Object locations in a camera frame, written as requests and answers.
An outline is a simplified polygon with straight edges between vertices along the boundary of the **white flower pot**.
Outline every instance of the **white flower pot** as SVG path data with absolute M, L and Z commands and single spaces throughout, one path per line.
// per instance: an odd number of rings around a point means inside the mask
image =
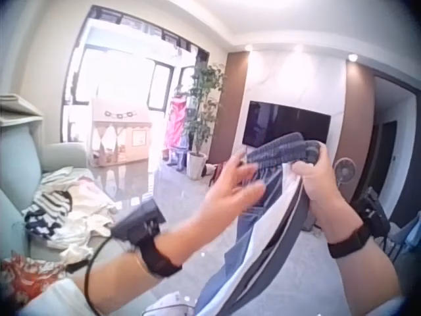
M 208 156 L 204 153 L 200 153 L 200 156 L 196 156 L 195 153 L 189 151 L 187 153 L 187 176 L 192 180 L 199 180 L 202 176 L 202 171 L 207 159 Z

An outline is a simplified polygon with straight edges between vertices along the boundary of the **potted plant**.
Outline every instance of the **potted plant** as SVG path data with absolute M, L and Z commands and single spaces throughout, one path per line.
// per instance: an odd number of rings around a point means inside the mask
M 197 180 L 201 177 L 207 156 L 201 152 L 202 146 L 212 136 L 213 124 L 220 106 L 219 97 L 222 91 L 224 73 L 219 66 L 196 68 L 192 76 L 194 83 L 189 90 L 191 107 L 187 109 L 185 131 L 193 136 L 193 150 L 187 154 L 187 175 Z

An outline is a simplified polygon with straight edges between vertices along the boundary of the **gray sofa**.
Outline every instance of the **gray sofa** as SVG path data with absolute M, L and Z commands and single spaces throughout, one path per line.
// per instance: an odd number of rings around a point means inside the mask
M 1 127 L 0 140 L 0 259 L 10 257 L 13 250 L 34 259 L 58 261 L 58 250 L 46 248 L 27 235 L 19 211 L 31 204 L 44 172 L 73 166 L 75 173 L 92 178 L 84 146 L 53 144 L 37 149 L 28 124 Z M 102 240 L 92 238 L 89 246 L 95 248 Z M 123 251 L 121 243 L 111 241 L 97 260 L 109 261 Z M 134 311 L 139 313 L 153 302 L 155 297 L 148 292 L 113 315 L 135 315 Z

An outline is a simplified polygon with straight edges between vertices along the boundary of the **hand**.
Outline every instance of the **hand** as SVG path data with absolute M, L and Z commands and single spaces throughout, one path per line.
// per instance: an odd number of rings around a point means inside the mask
M 214 240 L 234 219 L 263 196 L 266 186 L 261 180 L 247 186 L 238 186 L 241 181 L 250 180 L 257 170 L 255 164 L 239 166 L 243 156 L 244 153 L 236 153 L 230 158 L 205 196 L 196 218 L 204 244 Z
M 310 198 L 310 208 L 316 217 L 319 213 L 333 209 L 338 203 L 345 202 L 337 188 L 326 145 L 320 143 L 317 164 L 298 161 L 293 164 L 292 170 L 303 178 L 304 189 Z

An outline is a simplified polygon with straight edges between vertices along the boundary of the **television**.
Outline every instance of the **television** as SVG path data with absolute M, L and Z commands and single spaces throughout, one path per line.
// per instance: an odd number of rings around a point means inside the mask
M 251 101 L 243 144 L 260 147 L 292 132 L 300 132 L 306 140 L 326 143 L 330 119 L 330 115 L 322 113 Z

